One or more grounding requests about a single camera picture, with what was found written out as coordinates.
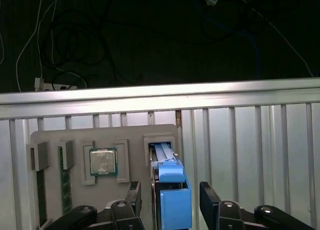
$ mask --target aluminum rail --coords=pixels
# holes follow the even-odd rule
[[[0,119],[320,102],[320,78],[0,94]]]

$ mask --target silver metal wall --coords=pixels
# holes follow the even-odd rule
[[[237,201],[247,210],[274,205],[319,228],[320,97],[318,91],[310,92],[303,89],[286,93],[292,96],[288,101],[295,104],[277,99],[277,95],[269,95],[277,105],[255,104],[259,102],[257,95],[251,104],[235,101],[235,107],[215,102],[212,107],[200,109],[82,116],[63,116],[63,111],[76,113],[83,109],[81,105],[75,108],[76,103],[59,103],[57,117],[17,119],[12,115],[11,119],[0,120],[0,229],[34,230],[38,226],[35,173],[28,166],[25,147],[34,131],[148,124],[178,127],[179,148],[183,149],[193,189],[192,229],[207,229],[199,211],[200,181],[210,182],[222,199]],[[0,118],[9,113],[24,116],[19,106],[13,104],[12,112],[9,107],[0,106]]]

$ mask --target white cable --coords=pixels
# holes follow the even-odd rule
[[[0,31],[0,42],[1,42],[1,48],[2,48],[2,58],[0,60],[0,65],[1,65],[5,60],[5,46],[4,46],[4,40],[2,38],[1,31]]]
[[[56,13],[56,9],[57,9],[57,3],[58,3],[58,0],[54,0],[50,6],[47,8],[47,10],[44,12],[43,14],[43,17],[42,19],[39,21],[39,26],[38,26],[38,29],[37,29],[37,48],[38,48],[38,54],[39,54],[39,62],[40,62],[40,67],[41,67],[41,78],[43,78],[43,66],[42,66],[42,63],[41,63],[41,58],[40,58],[40,45],[39,45],[39,32],[40,32],[40,27],[41,27],[41,23],[42,21],[44,20],[45,16],[47,15],[48,11],[50,10],[50,8],[54,5],[54,8],[53,8],[53,13],[52,13],[52,19],[51,19],[51,22],[53,22],[54,20],[54,17],[55,17],[55,13]],[[52,60],[52,63],[54,64],[54,39],[53,39],[53,32],[52,30],[50,31],[51,33],[51,60]],[[57,70],[61,71],[61,72],[65,72],[63,69],[61,68],[56,68]],[[71,75],[74,75],[78,78],[80,78],[83,83],[84,83],[84,86],[85,88],[87,88],[87,83],[84,79],[82,79],[82,77],[74,72],[66,72],[67,74],[71,74]]]
[[[50,6],[47,8],[47,10],[44,12],[44,15],[43,15],[43,17],[41,18],[41,20],[39,21],[39,25],[38,25],[38,28],[37,28],[36,45],[37,45],[38,54],[39,54],[39,63],[40,63],[40,68],[41,68],[40,78],[41,78],[41,79],[43,78],[44,68],[42,67],[42,62],[41,62],[41,58],[40,58],[39,31],[40,31],[40,26],[41,26],[42,21],[44,20],[46,14],[47,14],[47,12],[50,10],[50,8],[55,4],[55,1],[53,1],[53,2],[50,4]]]
[[[260,12],[258,12],[257,10],[255,10],[253,7],[251,8],[254,12],[256,12],[260,17],[264,18],[271,27],[273,27],[273,29],[283,38],[283,40],[289,45],[289,47],[295,52],[295,54],[303,61],[303,63],[306,66],[306,69],[308,70],[309,74],[311,75],[311,77],[314,77],[313,73],[311,72],[308,63],[306,62],[306,60],[298,53],[298,51],[291,45],[291,43],[288,41],[288,39],[266,18],[264,17]]]
[[[37,32],[37,29],[38,29],[38,23],[39,23],[39,16],[40,16],[40,10],[41,10],[41,5],[42,5],[42,0],[40,0],[40,3],[39,3],[39,8],[38,8],[38,13],[37,13],[37,17],[36,17],[36,23],[35,23],[35,28],[34,28],[34,31],[31,35],[31,37],[29,38],[29,40],[26,42],[26,44],[24,45],[24,47],[22,48],[17,60],[16,60],[16,63],[15,63],[15,77],[16,77],[16,84],[18,85],[18,88],[19,88],[19,92],[22,92],[21,91],[21,87],[20,87],[20,83],[19,83],[19,71],[18,71],[18,63],[19,63],[19,60],[22,56],[22,54],[24,53],[26,47],[28,46],[28,44],[30,43],[31,39],[34,37],[34,35],[36,34]]]
[[[57,3],[58,3],[58,0],[55,0],[51,22],[53,22],[54,18],[55,18],[55,13],[56,13],[56,9],[57,9]],[[50,34],[51,34],[51,61],[52,61],[53,64],[55,64],[55,61],[54,61],[54,34],[53,34],[52,30],[50,31]],[[57,67],[56,69],[61,71],[61,72],[66,72],[65,70],[63,70],[63,69],[61,69],[59,67]],[[68,71],[66,73],[74,75],[74,76],[80,78],[82,80],[82,82],[84,83],[84,87],[87,88],[87,82],[80,75],[78,75],[78,74],[76,74],[74,72],[68,72]]]

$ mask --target black cable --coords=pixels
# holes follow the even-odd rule
[[[64,74],[70,74],[70,73],[75,74],[75,75],[78,75],[77,80],[76,80],[74,83],[78,83],[79,81],[84,81],[84,82],[86,82],[85,79],[84,79],[84,77],[82,77],[82,76],[81,76],[79,73],[77,73],[77,72],[74,72],[74,71],[61,71],[61,72],[59,72],[59,73],[57,73],[56,75],[53,76],[53,78],[52,78],[52,80],[51,80],[52,89],[53,89],[53,90],[56,90],[56,89],[55,89],[55,82],[56,82],[56,80],[57,80],[58,77],[60,77],[60,76],[62,76],[62,75],[64,75]],[[71,85],[69,85],[69,87],[67,87],[66,89],[70,89],[72,86],[76,86],[76,85],[75,85],[75,84],[71,84]]]
[[[177,39],[175,37],[170,36],[169,34],[163,33],[149,26],[139,25],[136,23],[119,22],[116,20],[108,19],[108,13],[113,3],[113,0],[106,1],[106,4],[103,8],[103,12],[101,14],[98,14],[94,10],[91,1],[92,0],[88,0],[89,7],[93,15],[95,15],[96,19],[93,19],[88,14],[77,10],[63,11],[57,16],[55,16],[49,30],[47,31],[47,34],[45,35],[43,44],[41,46],[41,61],[43,65],[47,68],[57,68],[61,65],[64,65],[67,62],[82,63],[87,66],[92,66],[101,63],[103,60],[107,60],[110,64],[115,84],[117,84],[118,77],[124,82],[130,84],[135,84],[137,81],[130,81],[117,70],[114,59],[109,50],[107,41],[102,34],[102,29],[105,26],[105,23],[143,29],[182,44],[208,46],[219,41],[225,40],[227,38],[230,38],[240,31],[246,31],[252,35],[261,34],[268,26],[267,20],[272,21],[273,19],[277,18],[279,14],[296,9],[296,7],[300,3],[300,0],[295,0],[294,5],[283,7],[283,2],[287,2],[288,0],[246,0],[247,4],[245,4],[242,0],[219,0],[219,4],[223,4],[223,2],[234,2],[237,5],[237,23],[232,28],[232,31],[225,34],[224,36],[220,38],[211,37],[205,31],[203,21],[208,10],[210,9],[208,7],[204,9],[200,20],[201,30],[204,36],[210,41],[194,42],[189,40]],[[270,4],[272,5],[271,9],[265,7]],[[252,8],[256,9],[259,13],[261,13],[264,16],[264,18],[261,18],[261,16],[253,12]],[[82,22],[76,23],[72,21],[63,20],[63,18],[65,17],[72,17],[72,14],[80,16]],[[58,56],[60,57],[60,59],[56,63],[53,63],[46,54],[46,49],[49,44],[51,30],[55,32],[54,46]],[[95,61],[92,61],[92,59],[91,61],[89,61],[92,39],[99,42],[100,46],[103,49],[103,54],[99,56],[99,58]],[[86,49],[86,51],[81,52],[79,50],[80,48],[84,48]]]
[[[237,22],[232,27],[232,32],[226,34],[220,39],[210,36],[207,31],[205,31],[205,21],[204,18],[207,16],[207,13],[210,9],[214,10],[214,7],[207,6],[203,14],[201,15],[201,31],[203,35],[210,40],[221,41],[225,40],[228,37],[233,36],[236,32],[245,31],[250,35],[256,36],[262,34],[265,29],[269,26],[269,22],[278,18],[280,14],[288,11],[295,10],[301,0],[245,0],[247,3],[244,3],[243,0],[219,0],[218,4],[223,4],[225,2],[235,3],[237,10],[235,12]],[[293,2],[289,6],[282,6],[284,3]],[[261,17],[257,12],[253,11],[255,9],[263,15]]]
[[[86,79],[88,79],[89,77],[92,77],[92,76],[101,77],[101,74],[93,74],[93,73],[91,73],[91,74],[88,74],[88,75],[84,76],[83,78],[78,78],[74,82],[72,82],[69,87],[67,87],[67,90],[70,89],[72,86],[77,86],[80,81],[82,81],[82,80],[86,81]]]

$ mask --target blue cable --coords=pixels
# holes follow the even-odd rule
[[[194,3],[195,3],[195,6],[197,8],[197,10],[199,11],[199,13],[201,13],[201,7],[199,5],[199,0],[194,0]],[[233,29],[227,27],[227,26],[224,26],[222,25],[221,23],[219,22],[215,22],[213,20],[211,20],[210,18],[204,16],[203,17],[208,23],[211,23],[213,25],[215,25],[216,27],[218,28],[221,28],[229,33],[237,33],[245,38],[247,38],[251,44],[253,45],[254,49],[255,49],[255,60],[256,60],[256,70],[255,70],[255,74],[256,74],[256,78],[257,79],[260,79],[260,51],[259,51],[259,48],[256,44],[256,41],[252,38],[252,36],[245,32],[245,31],[234,31]]]

